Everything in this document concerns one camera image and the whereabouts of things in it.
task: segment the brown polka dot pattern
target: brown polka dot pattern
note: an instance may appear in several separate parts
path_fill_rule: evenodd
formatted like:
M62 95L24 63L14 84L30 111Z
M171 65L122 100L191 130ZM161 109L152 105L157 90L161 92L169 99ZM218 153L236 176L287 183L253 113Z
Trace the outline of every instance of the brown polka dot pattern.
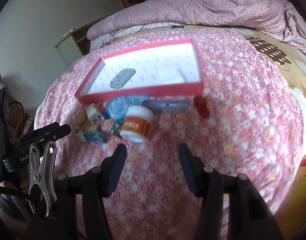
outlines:
M254 45L257 51L268 55L277 64L279 65L284 65L285 63L291 64L291 62L286 58L287 55L275 45L270 44L261 38L256 38L252 36L244 36L244 37L248 42Z

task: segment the pill bottle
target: pill bottle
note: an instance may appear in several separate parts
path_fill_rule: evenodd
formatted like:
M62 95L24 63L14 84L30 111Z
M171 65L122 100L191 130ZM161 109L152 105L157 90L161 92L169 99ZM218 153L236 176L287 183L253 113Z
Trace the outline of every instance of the pill bottle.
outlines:
M120 136L128 141L144 143L149 138L153 113L144 106L130 106L120 131Z

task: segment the silver clamp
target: silver clamp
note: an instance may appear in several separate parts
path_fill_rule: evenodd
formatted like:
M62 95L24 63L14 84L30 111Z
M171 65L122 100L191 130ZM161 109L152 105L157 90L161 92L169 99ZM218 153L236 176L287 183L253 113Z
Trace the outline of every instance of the silver clamp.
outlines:
M39 186L44 195L47 205L45 218L49 217L57 201L53 187L53 172L57 147L54 142L48 142L45 146L42 163L40 164L40 151L35 144L30 146L30 187L29 194L32 195L35 187ZM30 201L30 207L35 212L35 207Z

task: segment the yellow surface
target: yellow surface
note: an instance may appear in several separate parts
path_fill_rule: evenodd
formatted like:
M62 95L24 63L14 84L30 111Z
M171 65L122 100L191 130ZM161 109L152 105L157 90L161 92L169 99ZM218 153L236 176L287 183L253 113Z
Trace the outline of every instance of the yellow surface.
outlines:
M292 240L306 222L306 166L298 169L293 185L275 213L275 218L285 240Z

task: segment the folded blanket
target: folded blanket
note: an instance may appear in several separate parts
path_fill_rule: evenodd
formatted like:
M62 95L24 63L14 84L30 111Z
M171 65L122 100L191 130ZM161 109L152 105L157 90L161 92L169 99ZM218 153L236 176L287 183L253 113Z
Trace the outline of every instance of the folded blanket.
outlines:
M149 0L96 23L87 38L94 40L134 25L171 21L251 27L306 54L306 24L286 0Z

